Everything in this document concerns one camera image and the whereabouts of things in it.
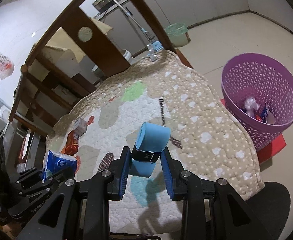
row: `tile floor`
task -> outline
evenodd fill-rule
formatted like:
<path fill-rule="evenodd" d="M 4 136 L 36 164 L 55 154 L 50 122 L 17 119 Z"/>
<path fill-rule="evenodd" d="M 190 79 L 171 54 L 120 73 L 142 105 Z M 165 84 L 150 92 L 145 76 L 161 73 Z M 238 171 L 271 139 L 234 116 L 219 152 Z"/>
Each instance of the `tile floor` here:
<path fill-rule="evenodd" d="M 252 13 L 215 20 L 189 30 L 191 42 L 180 48 L 199 73 L 204 75 L 220 97 L 221 72 L 226 62 L 241 53 L 255 52 L 270 56 L 293 75 L 293 35 L 282 27 Z M 261 166 L 263 181 L 276 181 L 287 187 L 291 209 L 279 240 L 293 229 L 293 125 L 284 133 L 287 146 Z M 162 234 L 162 239 L 178 239 L 178 233 Z"/>

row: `round sticker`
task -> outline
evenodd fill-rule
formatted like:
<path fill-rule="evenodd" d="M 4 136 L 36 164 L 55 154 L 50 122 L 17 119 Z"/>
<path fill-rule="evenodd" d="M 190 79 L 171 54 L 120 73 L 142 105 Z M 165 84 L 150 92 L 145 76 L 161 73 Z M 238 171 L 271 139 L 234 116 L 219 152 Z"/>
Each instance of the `round sticker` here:
<path fill-rule="evenodd" d="M 92 30 L 89 27 L 82 27 L 79 29 L 78 37 L 80 41 L 86 42 L 91 40 L 93 35 Z"/>

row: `black band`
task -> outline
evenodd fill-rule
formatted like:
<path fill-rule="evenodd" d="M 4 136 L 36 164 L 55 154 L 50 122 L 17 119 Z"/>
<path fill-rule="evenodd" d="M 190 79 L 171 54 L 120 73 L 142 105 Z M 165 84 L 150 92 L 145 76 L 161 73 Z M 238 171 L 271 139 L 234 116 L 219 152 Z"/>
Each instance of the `black band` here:
<path fill-rule="evenodd" d="M 131 156 L 133 160 L 136 160 L 138 162 L 145 162 L 145 163 L 155 163 L 160 157 L 160 155 L 161 153 L 139 151 L 136 149 L 135 144 L 131 152 Z"/>

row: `orange box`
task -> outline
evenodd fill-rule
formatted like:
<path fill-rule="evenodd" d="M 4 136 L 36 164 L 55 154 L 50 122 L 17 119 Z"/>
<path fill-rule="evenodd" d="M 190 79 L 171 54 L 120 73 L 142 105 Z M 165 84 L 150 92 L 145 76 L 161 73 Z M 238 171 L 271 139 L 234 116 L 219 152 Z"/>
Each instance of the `orange box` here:
<path fill-rule="evenodd" d="M 67 135 L 66 145 L 65 145 L 65 154 L 74 155 L 78 152 L 79 149 L 79 135 L 75 131 L 71 131 Z"/>

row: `colorful package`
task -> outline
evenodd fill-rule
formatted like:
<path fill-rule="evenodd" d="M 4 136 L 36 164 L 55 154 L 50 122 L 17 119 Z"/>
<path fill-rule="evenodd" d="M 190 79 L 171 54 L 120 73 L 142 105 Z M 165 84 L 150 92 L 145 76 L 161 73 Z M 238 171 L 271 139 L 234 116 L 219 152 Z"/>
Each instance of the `colorful package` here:
<path fill-rule="evenodd" d="M 267 103 L 265 103 L 265 106 L 263 108 L 263 111 L 262 111 L 260 117 L 262 119 L 262 122 L 267 123 L 267 124 L 275 124 L 275 122 L 276 122 L 276 119 L 275 119 L 274 115 L 270 112 Z"/>
<path fill-rule="evenodd" d="M 57 173 L 59 170 L 65 167 L 72 167 L 74 173 L 76 171 L 77 160 L 73 156 L 65 155 L 59 152 L 48 151 L 47 159 L 45 162 L 45 172 L 43 179 L 46 180 L 47 177 L 52 174 Z"/>
<path fill-rule="evenodd" d="M 67 135 L 65 154 L 74 155 L 79 149 L 79 135 L 73 130 Z"/>

